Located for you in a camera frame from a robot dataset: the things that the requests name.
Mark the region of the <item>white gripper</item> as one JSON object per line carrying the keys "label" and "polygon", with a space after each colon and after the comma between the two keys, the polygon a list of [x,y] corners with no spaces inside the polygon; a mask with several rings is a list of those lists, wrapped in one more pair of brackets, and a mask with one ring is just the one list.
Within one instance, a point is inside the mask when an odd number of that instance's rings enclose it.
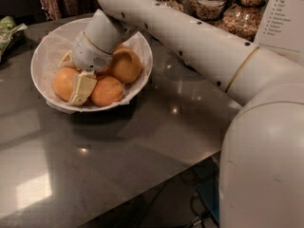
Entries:
{"label": "white gripper", "polygon": [[73,77],[72,93],[68,100],[70,105],[80,106],[86,102],[97,84],[94,71],[103,71],[111,60],[112,56],[99,50],[83,31],[78,34],[72,55],[68,50],[58,65],[58,68],[62,68],[74,67],[75,64],[82,70],[80,74]]}

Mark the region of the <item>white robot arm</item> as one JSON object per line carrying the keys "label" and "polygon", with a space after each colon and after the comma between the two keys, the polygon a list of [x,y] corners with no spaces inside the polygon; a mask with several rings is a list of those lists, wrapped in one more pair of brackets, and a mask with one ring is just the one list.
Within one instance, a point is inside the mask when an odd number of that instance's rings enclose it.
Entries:
{"label": "white robot arm", "polygon": [[77,67],[102,69],[145,29],[242,106],[221,149],[220,228],[304,228],[304,68],[155,0],[98,2]]}

